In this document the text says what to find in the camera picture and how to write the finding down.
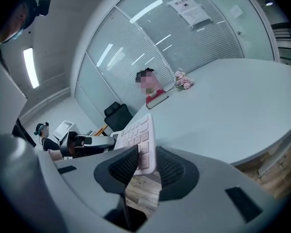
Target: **office chair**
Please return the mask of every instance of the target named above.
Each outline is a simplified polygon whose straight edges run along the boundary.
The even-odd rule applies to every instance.
[[[114,131],[123,130],[132,120],[132,115],[126,104],[114,102],[104,111],[105,123]]]

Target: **paper sign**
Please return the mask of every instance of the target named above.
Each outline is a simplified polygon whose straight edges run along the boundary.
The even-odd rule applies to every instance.
[[[230,12],[234,16],[234,18],[237,18],[243,14],[243,11],[237,5],[234,5],[233,8],[231,8]]]
[[[168,2],[186,21],[193,25],[211,18],[194,0],[173,0]]]

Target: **black shirt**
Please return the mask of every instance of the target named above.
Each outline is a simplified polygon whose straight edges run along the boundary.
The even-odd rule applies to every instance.
[[[53,142],[51,139],[48,139],[48,138],[42,139],[42,146],[43,146],[44,151],[59,149],[59,146],[55,142]]]

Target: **textured rubber grip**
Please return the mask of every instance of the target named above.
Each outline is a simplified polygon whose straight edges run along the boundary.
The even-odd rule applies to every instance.
[[[157,170],[162,181],[159,201],[178,200],[191,192],[199,180],[195,164],[162,147],[156,147]]]
[[[94,178],[106,192],[124,195],[138,167],[138,146],[126,147],[126,149],[100,163],[94,170]]]

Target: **round table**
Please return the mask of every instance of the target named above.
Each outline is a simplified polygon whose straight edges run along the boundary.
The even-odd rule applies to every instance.
[[[151,110],[156,145],[232,165],[249,161],[291,132],[291,66],[254,59],[213,61],[187,74],[188,90],[173,89]]]

